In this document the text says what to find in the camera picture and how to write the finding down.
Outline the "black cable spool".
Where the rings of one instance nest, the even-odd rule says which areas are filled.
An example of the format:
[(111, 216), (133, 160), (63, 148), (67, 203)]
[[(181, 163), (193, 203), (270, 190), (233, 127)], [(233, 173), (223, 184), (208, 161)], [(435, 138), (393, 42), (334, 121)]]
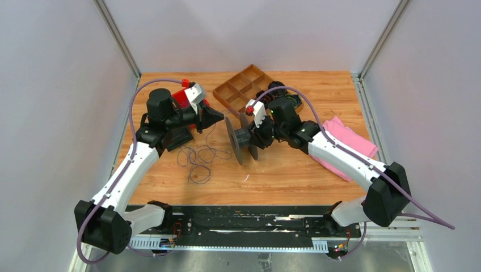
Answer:
[(252, 139), (251, 130), (249, 129), (251, 123), (249, 122), (247, 116), (242, 113), (240, 115), (240, 125), (239, 129), (234, 129), (230, 119), (225, 117), (225, 124), (227, 128), (228, 138), (231, 143), (231, 148), (234, 151), (235, 158), (240, 165), (243, 164), (243, 150), (248, 150), (251, 157), (254, 160), (258, 160), (258, 148), (250, 143)]

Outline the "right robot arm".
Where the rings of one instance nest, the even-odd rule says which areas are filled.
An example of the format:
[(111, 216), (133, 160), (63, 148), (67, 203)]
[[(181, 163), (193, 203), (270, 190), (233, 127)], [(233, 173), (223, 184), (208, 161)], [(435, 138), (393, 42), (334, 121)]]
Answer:
[(313, 121), (301, 121), (291, 102), (279, 98), (269, 104), (267, 114), (261, 102), (250, 100), (246, 113), (254, 117), (250, 126), (251, 142), (266, 148), (273, 140), (286, 141), (290, 147), (326, 161), (366, 191), (354, 201), (335, 203), (324, 214), (324, 229), (339, 236), (348, 225), (371, 221), (388, 227), (409, 203), (410, 187), (406, 170), (399, 163), (386, 165), (347, 146)]

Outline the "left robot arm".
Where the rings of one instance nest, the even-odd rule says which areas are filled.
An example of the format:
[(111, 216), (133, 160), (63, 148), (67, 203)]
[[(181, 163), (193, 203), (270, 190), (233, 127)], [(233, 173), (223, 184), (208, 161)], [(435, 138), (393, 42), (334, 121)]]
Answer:
[(74, 209), (78, 227), (77, 245), (92, 245), (119, 254), (133, 236), (154, 228), (160, 234), (174, 226), (172, 207), (159, 201), (128, 212), (126, 207), (147, 171), (171, 144), (175, 129), (195, 125), (198, 132), (223, 120), (224, 115), (206, 105), (206, 91), (195, 84), (184, 93), (188, 106), (181, 107), (165, 88), (153, 90), (146, 103), (127, 156), (116, 172), (90, 201), (79, 201)]

